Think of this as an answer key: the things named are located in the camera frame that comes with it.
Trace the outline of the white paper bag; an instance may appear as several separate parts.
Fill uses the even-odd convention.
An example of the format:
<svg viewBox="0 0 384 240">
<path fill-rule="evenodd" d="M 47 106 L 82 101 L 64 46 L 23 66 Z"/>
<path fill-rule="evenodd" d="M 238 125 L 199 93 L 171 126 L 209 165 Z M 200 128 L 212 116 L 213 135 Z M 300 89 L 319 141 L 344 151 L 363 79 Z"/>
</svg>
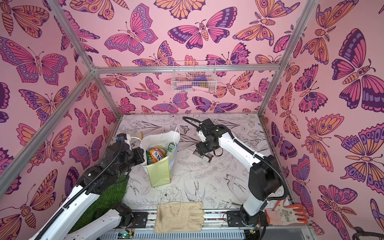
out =
<svg viewBox="0 0 384 240">
<path fill-rule="evenodd" d="M 139 147 L 145 151 L 145 162 L 141 164 L 141 166 L 147 173 L 151 186 L 159 187 L 162 185 L 170 184 L 181 138 L 180 129 L 175 127 L 173 131 L 157 135 L 148 135 L 146 137 L 139 133 L 129 133 L 129 135 L 131 136 L 132 140 L 139 140 Z M 155 163 L 149 151 L 158 145 L 161 145 L 165 151 L 167 151 L 169 143 L 175 143 L 177 145 L 174 152 L 171 155 L 166 156 L 161 161 Z"/>
</svg>

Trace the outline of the small brown snack pack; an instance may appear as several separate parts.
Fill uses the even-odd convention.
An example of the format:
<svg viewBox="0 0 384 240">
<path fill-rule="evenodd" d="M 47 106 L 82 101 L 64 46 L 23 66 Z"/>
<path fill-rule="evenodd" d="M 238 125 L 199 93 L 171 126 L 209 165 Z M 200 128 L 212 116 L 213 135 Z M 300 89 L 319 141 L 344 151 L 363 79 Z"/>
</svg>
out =
<svg viewBox="0 0 384 240">
<path fill-rule="evenodd" d="M 194 151 L 194 155 L 196 155 L 197 157 L 201 158 L 202 160 L 204 160 L 204 161 L 206 161 L 206 162 L 208 162 L 208 163 L 210 163 L 210 162 L 212 161 L 213 157 L 214 157 L 214 156 L 213 156 L 212 154 L 210 154 L 210 153 L 201 155 L 201 154 L 198 152 L 198 150 L 195 150 L 195 151 Z"/>
</svg>

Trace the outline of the green spring tea bag back-side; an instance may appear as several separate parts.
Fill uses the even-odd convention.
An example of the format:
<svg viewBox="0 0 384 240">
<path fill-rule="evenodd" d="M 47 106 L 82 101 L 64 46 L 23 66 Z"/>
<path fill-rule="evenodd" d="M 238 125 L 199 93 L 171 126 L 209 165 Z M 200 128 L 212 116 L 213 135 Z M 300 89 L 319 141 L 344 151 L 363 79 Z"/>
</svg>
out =
<svg viewBox="0 0 384 240">
<path fill-rule="evenodd" d="M 167 156 L 171 155 L 176 149 L 177 145 L 175 143 L 169 143 L 167 148 Z"/>
</svg>

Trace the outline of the orange Fox's candy bag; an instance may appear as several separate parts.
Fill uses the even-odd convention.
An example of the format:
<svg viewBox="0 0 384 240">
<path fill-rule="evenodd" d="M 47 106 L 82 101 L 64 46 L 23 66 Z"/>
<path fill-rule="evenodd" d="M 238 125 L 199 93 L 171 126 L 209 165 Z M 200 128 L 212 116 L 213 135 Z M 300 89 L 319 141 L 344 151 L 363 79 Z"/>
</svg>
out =
<svg viewBox="0 0 384 240">
<path fill-rule="evenodd" d="M 161 161 L 167 156 L 167 152 L 161 145 L 153 147 L 149 153 L 155 163 Z"/>
</svg>

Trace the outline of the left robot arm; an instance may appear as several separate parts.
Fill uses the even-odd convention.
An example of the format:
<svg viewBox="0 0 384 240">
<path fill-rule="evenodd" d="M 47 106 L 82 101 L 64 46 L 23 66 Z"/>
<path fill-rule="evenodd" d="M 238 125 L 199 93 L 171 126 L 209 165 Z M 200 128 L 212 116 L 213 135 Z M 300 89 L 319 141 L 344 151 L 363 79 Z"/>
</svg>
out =
<svg viewBox="0 0 384 240">
<path fill-rule="evenodd" d="M 131 146 L 129 134 L 118 134 L 116 142 L 107 147 L 105 156 L 87 169 L 78 179 L 69 197 L 49 221 L 32 236 L 33 240 L 92 239 L 117 227 L 129 224 L 132 210 L 123 203 L 114 205 L 102 217 L 88 224 L 80 234 L 70 235 L 85 211 L 111 186 L 129 179 L 134 166 L 144 162 L 144 150 Z"/>
</svg>

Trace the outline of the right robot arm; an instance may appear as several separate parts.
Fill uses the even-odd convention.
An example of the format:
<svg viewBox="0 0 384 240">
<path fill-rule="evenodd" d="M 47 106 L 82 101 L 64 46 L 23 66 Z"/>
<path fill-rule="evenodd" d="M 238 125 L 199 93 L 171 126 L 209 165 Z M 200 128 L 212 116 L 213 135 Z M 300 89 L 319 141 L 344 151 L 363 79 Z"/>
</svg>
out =
<svg viewBox="0 0 384 240">
<path fill-rule="evenodd" d="M 200 155 L 223 149 L 235 157 L 249 172 L 248 188 L 250 195 L 241 205 L 240 216 L 246 226 L 256 223 L 261 212 L 270 201 L 285 200 L 289 189 L 277 159 L 253 150 L 224 125 L 215 125 L 210 119 L 199 121 L 191 117 L 183 120 L 197 130 L 201 141 L 196 144 Z"/>
</svg>

